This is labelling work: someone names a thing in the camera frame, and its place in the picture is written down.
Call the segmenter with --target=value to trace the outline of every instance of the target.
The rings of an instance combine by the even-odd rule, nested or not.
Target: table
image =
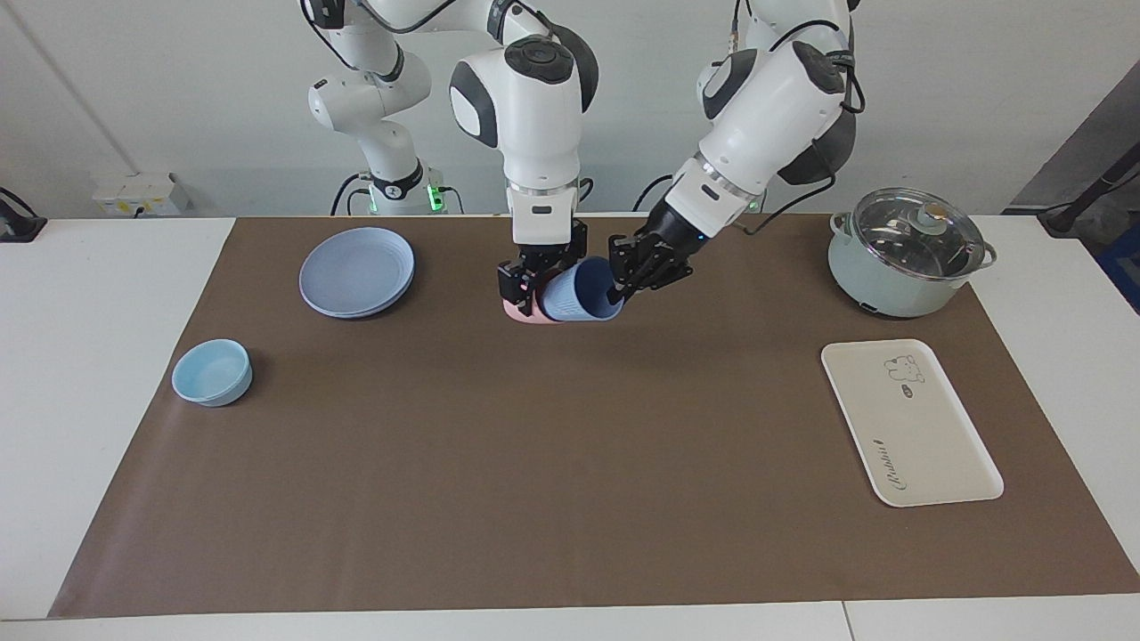
[[[1033,219],[977,222],[1002,254],[975,279],[978,297],[1135,566],[1140,317],[1077,242],[1050,238]],[[54,221],[35,243],[0,251],[0,618],[47,612],[231,225]],[[0,639],[511,639],[536,630],[554,639],[1124,640],[1140,630],[1140,595],[27,622],[0,623]]]

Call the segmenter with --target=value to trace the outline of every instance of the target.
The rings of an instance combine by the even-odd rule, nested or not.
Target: brown tablecloth
[[[319,316],[298,269],[360,225],[405,235],[416,281],[375,318]],[[595,253],[636,225],[592,221]],[[498,305],[508,227],[237,221],[174,359],[236,339],[253,388],[206,409],[161,386],[51,616],[1140,591],[971,290],[872,317],[826,219],[789,217],[612,323],[530,327]],[[1002,498],[876,498],[820,350],[895,338],[939,356]]]

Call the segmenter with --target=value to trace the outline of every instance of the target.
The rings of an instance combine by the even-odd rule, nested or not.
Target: light blue plate
[[[221,407],[242,398],[250,389],[253,366],[241,343],[219,339],[187,351],[174,365],[170,382],[185,400]]]
[[[301,298],[333,318],[364,318],[400,300],[412,285],[416,259],[391,229],[360,227],[328,238],[301,267]]]

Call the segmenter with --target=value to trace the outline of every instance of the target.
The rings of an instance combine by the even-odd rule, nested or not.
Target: cartoon logo
[[[899,356],[882,364],[890,373],[890,378],[898,382],[925,383],[926,376],[913,356]]]

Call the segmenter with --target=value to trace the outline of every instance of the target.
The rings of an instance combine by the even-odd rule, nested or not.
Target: cooking pot
[[[895,187],[872,192],[831,218],[828,262],[868,311],[914,318],[935,313],[976,271],[997,261],[970,219],[938,196]]]

